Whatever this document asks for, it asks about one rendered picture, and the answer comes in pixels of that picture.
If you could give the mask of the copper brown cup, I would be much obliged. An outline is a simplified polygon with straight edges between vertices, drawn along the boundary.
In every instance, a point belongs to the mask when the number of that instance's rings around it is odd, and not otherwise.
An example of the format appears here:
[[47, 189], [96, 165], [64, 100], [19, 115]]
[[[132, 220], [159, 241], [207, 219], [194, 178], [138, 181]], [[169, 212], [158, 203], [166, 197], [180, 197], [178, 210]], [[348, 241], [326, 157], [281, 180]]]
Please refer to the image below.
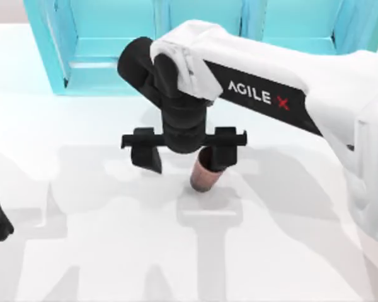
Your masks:
[[225, 169], [225, 167], [217, 166], [214, 162], [213, 148], [204, 147], [199, 151], [193, 165], [190, 184], [197, 192], [208, 192], [219, 180]]

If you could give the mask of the light blue rack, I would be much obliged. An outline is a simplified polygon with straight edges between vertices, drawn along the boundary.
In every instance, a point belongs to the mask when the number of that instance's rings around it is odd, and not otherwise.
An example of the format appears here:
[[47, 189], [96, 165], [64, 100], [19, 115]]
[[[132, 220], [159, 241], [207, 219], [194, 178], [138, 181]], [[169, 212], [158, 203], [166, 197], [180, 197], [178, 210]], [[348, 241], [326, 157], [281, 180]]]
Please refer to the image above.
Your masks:
[[117, 60], [134, 38], [187, 20], [302, 52], [378, 49], [378, 0], [23, 0], [52, 91], [131, 95]]

